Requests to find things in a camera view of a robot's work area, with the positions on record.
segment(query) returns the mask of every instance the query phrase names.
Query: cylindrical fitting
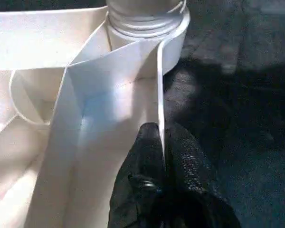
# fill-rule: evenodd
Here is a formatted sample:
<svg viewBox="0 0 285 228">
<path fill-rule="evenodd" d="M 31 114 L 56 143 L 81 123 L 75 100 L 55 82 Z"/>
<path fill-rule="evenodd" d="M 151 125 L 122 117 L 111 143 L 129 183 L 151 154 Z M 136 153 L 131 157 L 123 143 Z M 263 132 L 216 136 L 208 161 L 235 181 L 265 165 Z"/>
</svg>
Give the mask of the cylindrical fitting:
<svg viewBox="0 0 285 228">
<path fill-rule="evenodd" d="M 109 21 L 118 32 L 154 38 L 179 26 L 186 0 L 107 0 Z"/>
</svg>

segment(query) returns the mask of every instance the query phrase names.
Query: white plastic divider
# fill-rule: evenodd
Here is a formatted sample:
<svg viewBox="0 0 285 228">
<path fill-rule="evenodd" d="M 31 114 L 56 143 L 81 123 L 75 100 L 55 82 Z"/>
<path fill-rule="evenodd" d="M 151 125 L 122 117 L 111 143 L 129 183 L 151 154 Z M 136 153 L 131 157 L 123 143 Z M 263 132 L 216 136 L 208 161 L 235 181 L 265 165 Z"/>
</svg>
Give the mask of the white plastic divider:
<svg viewBox="0 0 285 228">
<path fill-rule="evenodd" d="M 186 9 L 159 47 L 140 40 L 66 68 L 26 228 L 107 226 L 114 180 L 139 127 L 159 122 L 163 139 L 162 76 L 179 60 L 189 21 Z"/>
<path fill-rule="evenodd" d="M 107 19 L 95 29 L 82 49 L 70 64 L 99 58 L 111 51 L 111 43 L 107 33 Z"/>
<path fill-rule="evenodd" d="M 84 61 L 91 54 L 101 55 L 105 43 L 98 45 L 99 54 L 89 50 L 80 56 L 78 52 L 89 37 L 94 37 L 94 30 L 103 23 L 106 13 L 106 7 L 0 13 L 0 228 L 24 223 L 63 74 L 63 68 L 57 67 L 67 66 L 75 56 Z M 9 81 L 20 84 L 12 88 L 14 105 Z M 22 113 L 26 101 L 31 102 L 33 109 Z M 36 108 L 37 114 L 44 114 L 38 108 L 46 103 L 47 118 L 41 115 L 39 122 L 31 119 Z M 36 157 L 38 164 L 31 164 Z"/>
<path fill-rule="evenodd" d="M 106 12 L 107 7 L 0 12 L 0 69 L 65 67 Z"/>
<path fill-rule="evenodd" d="M 50 125 L 64 68 L 15 70 L 9 92 L 18 115 L 40 130 Z"/>
</svg>

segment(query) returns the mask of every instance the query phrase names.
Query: finger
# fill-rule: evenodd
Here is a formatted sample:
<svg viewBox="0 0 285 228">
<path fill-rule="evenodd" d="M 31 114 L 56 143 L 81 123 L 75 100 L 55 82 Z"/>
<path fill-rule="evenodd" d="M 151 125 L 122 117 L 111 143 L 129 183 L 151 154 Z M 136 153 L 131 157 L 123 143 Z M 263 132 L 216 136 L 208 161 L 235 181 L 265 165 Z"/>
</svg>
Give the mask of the finger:
<svg viewBox="0 0 285 228">
<path fill-rule="evenodd" d="M 108 227 L 136 227 L 137 199 L 132 185 L 137 183 L 135 187 L 145 187 L 144 184 L 146 180 L 149 181 L 148 178 L 161 181 L 162 176 L 162 144 L 158 126 L 155 123 L 146 123 L 140 127 L 135 143 L 117 174 L 110 200 Z"/>
<path fill-rule="evenodd" d="M 167 166 L 180 191 L 204 191 L 220 196 L 216 170 L 207 159 L 196 138 L 175 123 L 167 126 Z"/>
</svg>

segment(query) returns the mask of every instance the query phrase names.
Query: gloved hand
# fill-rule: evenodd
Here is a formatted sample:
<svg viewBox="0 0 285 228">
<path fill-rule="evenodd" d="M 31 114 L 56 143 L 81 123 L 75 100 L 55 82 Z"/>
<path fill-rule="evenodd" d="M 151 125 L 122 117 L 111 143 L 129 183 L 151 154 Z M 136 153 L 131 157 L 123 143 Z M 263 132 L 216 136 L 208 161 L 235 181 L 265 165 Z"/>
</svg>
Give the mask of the gloved hand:
<svg viewBox="0 0 285 228">
<path fill-rule="evenodd" d="M 166 170 L 158 126 L 141 126 L 114 185 L 109 228 L 239 228 L 222 198 L 216 171 L 194 136 L 166 130 Z"/>
</svg>

